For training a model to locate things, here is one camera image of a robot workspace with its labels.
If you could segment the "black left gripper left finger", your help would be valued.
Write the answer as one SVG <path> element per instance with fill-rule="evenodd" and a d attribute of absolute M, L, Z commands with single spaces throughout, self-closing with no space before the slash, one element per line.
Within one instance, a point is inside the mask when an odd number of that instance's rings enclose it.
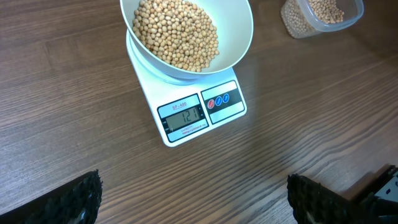
<path fill-rule="evenodd" d="M 1 215 L 1 223 L 94 224 L 101 205 L 103 182 L 97 170 Z"/>

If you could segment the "clear plastic bean container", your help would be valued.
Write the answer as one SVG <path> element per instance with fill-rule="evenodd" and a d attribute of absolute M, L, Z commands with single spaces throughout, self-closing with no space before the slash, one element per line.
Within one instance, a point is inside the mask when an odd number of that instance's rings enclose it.
<path fill-rule="evenodd" d="M 326 24 L 318 19 L 310 7 L 309 0 L 297 0 L 306 20 L 321 33 L 336 32 L 355 24 L 364 14 L 362 0 L 333 0 L 336 1 L 338 9 L 344 12 L 343 21 L 335 24 Z"/>

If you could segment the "white bowl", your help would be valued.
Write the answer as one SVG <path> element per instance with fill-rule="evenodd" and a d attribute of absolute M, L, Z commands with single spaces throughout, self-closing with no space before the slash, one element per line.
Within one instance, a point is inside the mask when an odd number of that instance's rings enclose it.
<path fill-rule="evenodd" d="M 138 52 L 150 65 L 171 77 L 195 79 L 223 72 L 236 65 L 248 51 L 254 33 L 252 10 L 247 0 L 192 0 L 208 13 L 217 28 L 218 50 L 220 54 L 210 62 L 202 72 L 191 72 L 169 65 L 144 47 L 135 36 L 132 27 L 134 11 L 139 7 L 139 0 L 120 0 L 121 12 Z"/>

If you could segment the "pile of soybeans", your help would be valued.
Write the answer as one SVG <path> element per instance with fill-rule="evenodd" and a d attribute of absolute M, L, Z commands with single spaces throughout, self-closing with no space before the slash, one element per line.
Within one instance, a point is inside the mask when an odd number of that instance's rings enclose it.
<path fill-rule="evenodd" d="M 316 17 L 326 24 L 343 21 L 344 12 L 338 9 L 333 0 L 309 0 Z M 282 20 L 288 33 L 296 39 L 320 34 L 305 18 L 297 0 L 286 0 L 281 9 Z"/>

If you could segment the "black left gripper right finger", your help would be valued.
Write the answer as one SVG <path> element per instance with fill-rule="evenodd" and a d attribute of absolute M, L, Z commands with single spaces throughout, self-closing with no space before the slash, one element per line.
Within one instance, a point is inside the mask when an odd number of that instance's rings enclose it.
<path fill-rule="evenodd" d="M 303 175 L 288 176 L 287 191 L 297 223 L 355 223 L 361 219 L 357 206 Z"/>

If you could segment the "white digital kitchen scale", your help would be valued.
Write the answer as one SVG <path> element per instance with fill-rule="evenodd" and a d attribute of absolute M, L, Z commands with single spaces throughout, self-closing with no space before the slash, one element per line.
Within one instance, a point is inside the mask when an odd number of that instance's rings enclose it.
<path fill-rule="evenodd" d="M 183 80 L 151 65 L 130 35 L 126 36 L 126 48 L 166 146 L 178 146 L 246 114 L 246 102 L 233 69 Z"/>

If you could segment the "soybeans in white bowl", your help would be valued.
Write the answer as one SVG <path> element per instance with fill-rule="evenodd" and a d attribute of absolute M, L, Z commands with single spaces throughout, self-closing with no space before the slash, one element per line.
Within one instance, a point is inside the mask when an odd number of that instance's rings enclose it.
<path fill-rule="evenodd" d="M 201 72 L 218 55 L 217 28 L 204 9 L 184 0 L 140 0 L 133 32 L 157 58 Z"/>

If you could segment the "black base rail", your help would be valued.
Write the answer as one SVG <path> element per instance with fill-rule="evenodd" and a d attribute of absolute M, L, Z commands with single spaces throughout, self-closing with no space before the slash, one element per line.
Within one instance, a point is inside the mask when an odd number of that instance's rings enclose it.
<path fill-rule="evenodd" d="M 381 223 L 397 224 L 397 166 L 388 165 L 351 201 Z"/>

